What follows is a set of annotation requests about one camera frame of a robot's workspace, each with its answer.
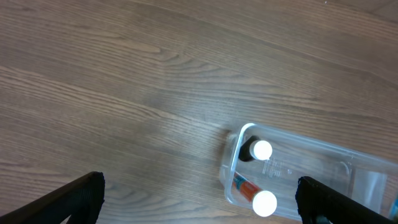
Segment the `dark bottle with white cap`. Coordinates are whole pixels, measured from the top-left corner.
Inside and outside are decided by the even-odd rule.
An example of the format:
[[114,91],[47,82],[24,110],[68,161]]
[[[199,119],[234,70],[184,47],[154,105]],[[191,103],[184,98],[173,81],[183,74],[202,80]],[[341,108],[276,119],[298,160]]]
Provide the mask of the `dark bottle with white cap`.
[[272,153],[273,148],[268,141],[258,136],[251,136],[240,147],[238,158],[243,162],[264,161],[270,159]]

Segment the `orange tube with white cap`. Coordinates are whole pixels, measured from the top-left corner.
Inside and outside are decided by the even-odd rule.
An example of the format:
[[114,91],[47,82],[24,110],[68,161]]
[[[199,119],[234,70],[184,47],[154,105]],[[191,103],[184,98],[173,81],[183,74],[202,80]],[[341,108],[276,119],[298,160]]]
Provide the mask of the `orange tube with white cap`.
[[276,196],[268,190],[261,189],[238,172],[234,173],[233,186],[251,203],[252,209],[260,217],[268,217],[276,211]]

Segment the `blue lozenge box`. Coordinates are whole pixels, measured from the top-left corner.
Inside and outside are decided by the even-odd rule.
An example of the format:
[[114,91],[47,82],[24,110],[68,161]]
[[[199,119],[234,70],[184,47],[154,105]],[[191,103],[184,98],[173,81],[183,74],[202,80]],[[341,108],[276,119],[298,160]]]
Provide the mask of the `blue lozenge box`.
[[392,220],[394,223],[398,223],[398,197],[396,197],[391,205],[389,219]]

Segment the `clear plastic container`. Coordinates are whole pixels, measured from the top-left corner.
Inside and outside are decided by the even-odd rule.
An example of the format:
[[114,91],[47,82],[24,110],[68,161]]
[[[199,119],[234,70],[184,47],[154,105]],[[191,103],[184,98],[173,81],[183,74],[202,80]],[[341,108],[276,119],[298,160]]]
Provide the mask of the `clear plastic container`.
[[[239,160],[239,150],[251,136],[268,141],[268,160]],[[230,133],[220,166],[220,182],[229,203],[251,209],[233,186],[238,172],[277,198],[275,215],[300,220],[295,193],[298,180],[310,176],[368,209],[389,218],[397,197],[397,164],[370,154],[256,123]]]

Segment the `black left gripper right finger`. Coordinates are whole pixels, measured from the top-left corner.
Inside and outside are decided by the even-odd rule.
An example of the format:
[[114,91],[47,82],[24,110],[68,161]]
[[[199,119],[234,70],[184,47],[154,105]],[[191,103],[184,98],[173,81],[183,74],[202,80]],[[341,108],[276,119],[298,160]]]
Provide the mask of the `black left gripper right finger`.
[[309,176],[299,178],[295,200],[303,224],[393,224]]

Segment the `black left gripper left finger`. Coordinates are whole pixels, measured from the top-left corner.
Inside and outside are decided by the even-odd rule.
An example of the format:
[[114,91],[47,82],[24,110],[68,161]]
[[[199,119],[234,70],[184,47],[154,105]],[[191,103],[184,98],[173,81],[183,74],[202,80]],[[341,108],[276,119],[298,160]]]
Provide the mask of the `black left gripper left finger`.
[[1,216],[1,223],[95,224],[104,203],[102,172],[90,172],[33,202]]

